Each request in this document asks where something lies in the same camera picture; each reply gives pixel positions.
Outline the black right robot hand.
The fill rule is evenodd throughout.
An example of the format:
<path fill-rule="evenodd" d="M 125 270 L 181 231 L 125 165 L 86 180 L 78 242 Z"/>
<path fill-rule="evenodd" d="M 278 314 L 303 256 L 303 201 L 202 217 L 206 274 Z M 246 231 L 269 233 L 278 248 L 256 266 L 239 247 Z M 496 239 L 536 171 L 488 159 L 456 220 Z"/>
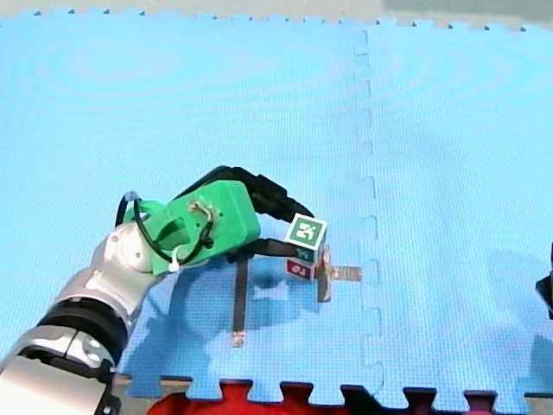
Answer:
<path fill-rule="evenodd" d="M 552 304 L 552 278 L 553 278 L 553 245 L 550 246 L 550 271 L 549 273 L 536 281 L 535 289 L 541 297 L 543 303 L 548 310 L 549 319 L 553 319 L 553 304 Z"/>

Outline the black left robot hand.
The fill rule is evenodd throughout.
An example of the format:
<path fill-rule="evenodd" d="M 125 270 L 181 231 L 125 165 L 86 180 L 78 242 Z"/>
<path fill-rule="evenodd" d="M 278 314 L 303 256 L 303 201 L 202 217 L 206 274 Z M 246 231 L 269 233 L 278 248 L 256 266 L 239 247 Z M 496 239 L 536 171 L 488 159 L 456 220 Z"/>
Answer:
<path fill-rule="evenodd" d="M 284 220 L 288 223 L 292 222 L 296 214 L 314 218 L 314 215 L 306 207 L 288 197 L 285 188 L 266 176 L 255 176 L 241 167 L 218 166 L 180 192 L 175 200 L 220 180 L 242 182 L 248 191 L 252 206 L 258 214 L 268 214 L 274 219 Z M 243 259 L 251 259 L 255 255 L 298 259 L 300 258 L 300 248 L 277 239 L 257 239 L 250 244 L 227 252 L 226 259 L 232 264 Z"/>

